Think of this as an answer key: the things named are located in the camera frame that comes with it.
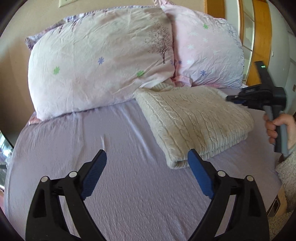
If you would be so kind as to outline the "white fleece sleeve forearm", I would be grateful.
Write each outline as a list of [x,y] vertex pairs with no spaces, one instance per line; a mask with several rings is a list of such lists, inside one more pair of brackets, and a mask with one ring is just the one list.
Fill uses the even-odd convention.
[[280,178],[281,188],[285,192],[287,212],[268,219],[270,240],[280,233],[295,210],[295,145],[292,147],[290,155],[282,162],[277,163],[275,171]]

